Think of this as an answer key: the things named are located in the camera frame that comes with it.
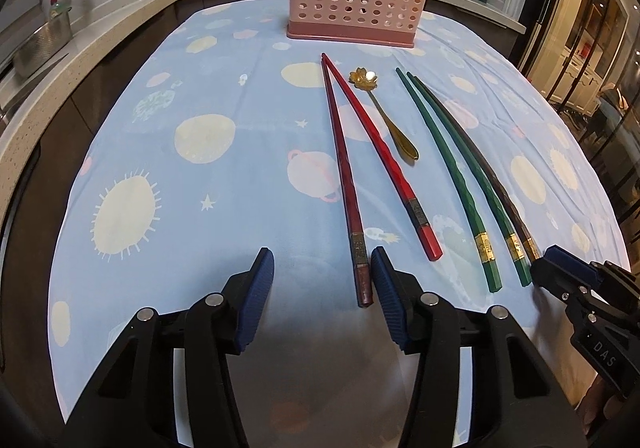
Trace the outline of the person's right hand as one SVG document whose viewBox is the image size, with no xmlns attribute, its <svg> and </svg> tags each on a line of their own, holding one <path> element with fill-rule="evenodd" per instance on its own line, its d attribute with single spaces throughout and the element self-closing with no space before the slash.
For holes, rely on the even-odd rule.
<svg viewBox="0 0 640 448">
<path fill-rule="evenodd" d="M 582 432 L 590 439 L 620 412 L 623 405 L 625 402 L 613 393 L 605 379 L 596 376 L 575 409 Z"/>
</svg>

